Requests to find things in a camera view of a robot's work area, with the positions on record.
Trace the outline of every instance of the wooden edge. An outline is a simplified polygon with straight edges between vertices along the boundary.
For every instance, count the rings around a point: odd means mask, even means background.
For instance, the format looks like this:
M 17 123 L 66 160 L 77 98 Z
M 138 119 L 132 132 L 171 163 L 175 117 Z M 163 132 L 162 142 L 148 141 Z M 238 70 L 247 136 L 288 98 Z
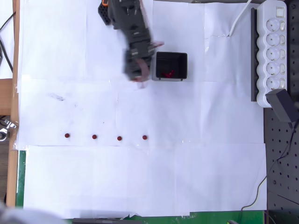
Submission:
M 11 78 L 0 79 L 0 114 L 10 116 L 11 110 L 11 91 L 13 80 Z
M 18 59 L 19 59 L 19 32 L 20 32 L 20 0 L 13 3 L 15 15 L 14 27 L 14 70 L 13 70 L 13 89 L 11 101 L 10 119 L 13 123 L 19 124 L 19 96 L 17 93 L 18 82 Z M 15 206 L 15 194 L 17 184 L 17 166 L 18 166 L 18 151 L 15 150 L 15 141 L 17 130 L 10 133 L 9 152 L 8 152 L 8 173 L 7 173 L 7 200 L 6 204 L 9 207 Z

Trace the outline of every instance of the pegboard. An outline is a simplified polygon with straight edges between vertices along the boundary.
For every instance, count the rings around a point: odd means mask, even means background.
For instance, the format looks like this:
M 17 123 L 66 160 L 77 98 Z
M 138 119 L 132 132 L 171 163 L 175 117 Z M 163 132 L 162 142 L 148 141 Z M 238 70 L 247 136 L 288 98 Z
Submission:
M 299 101 L 299 0 L 287 4 L 288 16 L 288 92 L 294 102 Z M 281 156 L 289 143 L 292 129 L 281 123 L 271 108 L 264 110 L 264 136 L 267 171 Z M 268 209 L 283 216 L 294 216 L 299 223 L 299 128 L 295 130 L 287 157 L 279 160 L 267 178 Z

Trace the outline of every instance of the orange part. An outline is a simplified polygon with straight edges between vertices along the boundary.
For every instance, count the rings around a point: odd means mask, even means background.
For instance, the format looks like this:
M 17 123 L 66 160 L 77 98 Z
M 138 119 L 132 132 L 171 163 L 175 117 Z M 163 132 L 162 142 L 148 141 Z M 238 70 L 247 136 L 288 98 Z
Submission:
M 107 7 L 108 6 L 108 0 L 102 0 L 102 5 Z

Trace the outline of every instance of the green mat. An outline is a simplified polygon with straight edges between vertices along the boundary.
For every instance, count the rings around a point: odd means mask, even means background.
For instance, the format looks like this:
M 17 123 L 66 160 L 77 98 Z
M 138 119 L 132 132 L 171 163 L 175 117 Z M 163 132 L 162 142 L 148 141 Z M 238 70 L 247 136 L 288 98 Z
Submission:
M 23 207 L 26 169 L 26 152 L 19 151 L 18 185 L 15 204 Z M 241 224 L 264 224 L 263 211 L 244 211 Z M 228 220 L 238 221 L 240 211 L 192 212 L 183 217 L 140 217 L 126 218 L 141 220 L 142 224 L 226 224 Z

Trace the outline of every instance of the white power strip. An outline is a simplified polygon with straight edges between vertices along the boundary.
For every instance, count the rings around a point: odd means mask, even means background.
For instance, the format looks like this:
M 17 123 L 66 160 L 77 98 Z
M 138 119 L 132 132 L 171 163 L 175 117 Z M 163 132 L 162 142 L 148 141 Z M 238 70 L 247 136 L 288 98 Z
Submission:
M 257 8 L 257 103 L 271 107 L 266 94 L 273 89 L 287 88 L 287 27 L 286 4 L 280 0 L 266 0 Z

